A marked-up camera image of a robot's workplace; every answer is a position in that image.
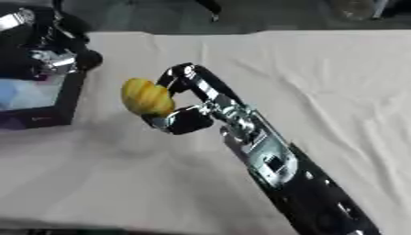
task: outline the table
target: table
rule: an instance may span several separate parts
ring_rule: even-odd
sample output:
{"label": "table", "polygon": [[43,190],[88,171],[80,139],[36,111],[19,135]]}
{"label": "table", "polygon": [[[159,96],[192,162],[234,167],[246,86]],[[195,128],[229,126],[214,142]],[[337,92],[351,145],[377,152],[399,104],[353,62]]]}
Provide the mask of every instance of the table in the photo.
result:
{"label": "table", "polygon": [[223,145],[218,127],[169,136],[122,106],[120,87],[129,77],[156,79],[169,66],[195,62],[305,150],[383,234],[411,230],[410,32],[124,32],[91,40],[105,63],[89,74],[73,125],[1,134],[2,220],[295,235]]}

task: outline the chrome component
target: chrome component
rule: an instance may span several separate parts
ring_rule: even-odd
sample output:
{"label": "chrome component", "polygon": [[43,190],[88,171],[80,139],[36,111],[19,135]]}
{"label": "chrome component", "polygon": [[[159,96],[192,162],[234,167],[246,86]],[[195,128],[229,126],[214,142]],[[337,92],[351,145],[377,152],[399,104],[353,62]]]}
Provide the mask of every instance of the chrome component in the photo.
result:
{"label": "chrome component", "polygon": [[364,232],[360,230],[355,230],[347,235],[364,235]]}
{"label": "chrome component", "polygon": [[0,32],[21,25],[32,25],[35,15],[32,11],[20,8],[18,12],[0,17]]}
{"label": "chrome component", "polygon": [[263,181],[276,187],[290,181],[296,174],[298,162],[277,131],[253,110],[249,116],[258,134],[248,144],[239,142],[229,131],[229,124],[222,130],[225,143]]}
{"label": "chrome component", "polygon": [[66,52],[58,55],[50,50],[34,50],[33,58],[43,61],[44,67],[39,75],[56,75],[76,73],[77,65],[75,54]]}
{"label": "chrome component", "polygon": [[305,172],[305,178],[307,180],[312,180],[314,179],[314,175],[312,175],[310,172]]}

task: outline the robotic hand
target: robotic hand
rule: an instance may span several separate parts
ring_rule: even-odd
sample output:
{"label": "robotic hand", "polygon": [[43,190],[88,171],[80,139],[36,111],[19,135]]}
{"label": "robotic hand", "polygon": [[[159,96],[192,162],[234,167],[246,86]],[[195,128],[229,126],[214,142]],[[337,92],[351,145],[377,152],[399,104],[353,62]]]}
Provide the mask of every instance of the robotic hand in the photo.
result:
{"label": "robotic hand", "polygon": [[61,1],[53,1],[53,8],[1,5],[1,78],[45,80],[83,73],[102,62],[97,52],[86,48],[86,24],[62,12]]}
{"label": "robotic hand", "polygon": [[257,110],[244,104],[206,68],[191,63],[174,66],[160,78],[157,86],[170,92],[170,100],[164,100],[163,96],[163,103],[170,104],[173,95],[187,90],[193,91],[203,103],[170,114],[162,113],[161,117],[152,110],[167,104],[151,103],[148,105],[151,111],[147,108],[142,111],[136,99],[144,99],[144,89],[148,86],[140,89],[130,82],[123,86],[123,103],[152,127],[174,135],[208,128],[214,119],[222,121],[224,126],[220,132],[226,145],[244,162],[255,183],[300,234],[380,234],[322,169],[294,144],[288,144]]}

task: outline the black box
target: black box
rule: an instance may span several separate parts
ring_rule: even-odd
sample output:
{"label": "black box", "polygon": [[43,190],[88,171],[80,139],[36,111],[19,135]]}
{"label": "black box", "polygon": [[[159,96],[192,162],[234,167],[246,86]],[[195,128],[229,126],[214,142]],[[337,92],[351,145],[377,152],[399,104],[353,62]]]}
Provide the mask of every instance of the black box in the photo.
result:
{"label": "black box", "polygon": [[0,129],[35,129],[70,125],[85,76],[86,73],[67,74],[54,106],[0,111]]}

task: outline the black mechanical part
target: black mechanical part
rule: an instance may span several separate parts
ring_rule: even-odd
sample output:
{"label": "black mechanical part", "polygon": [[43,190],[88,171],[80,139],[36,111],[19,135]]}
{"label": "black mechanical part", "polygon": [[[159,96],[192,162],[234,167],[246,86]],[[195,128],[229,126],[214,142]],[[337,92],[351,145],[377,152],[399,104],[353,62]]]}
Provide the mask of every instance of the black mechanical part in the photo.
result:
{"label": "black mechanical part", "polygon": [[182,108],[168,130],[174,135],[183,135],[213,126],[209,116],[200,113],[198,108]]}
{"label": "black mechanical part", "polygon": [[365,213],[324,171],[294,144],[298,159],[294,178],[280,187],[255,182],[302,235],[381,235]]}

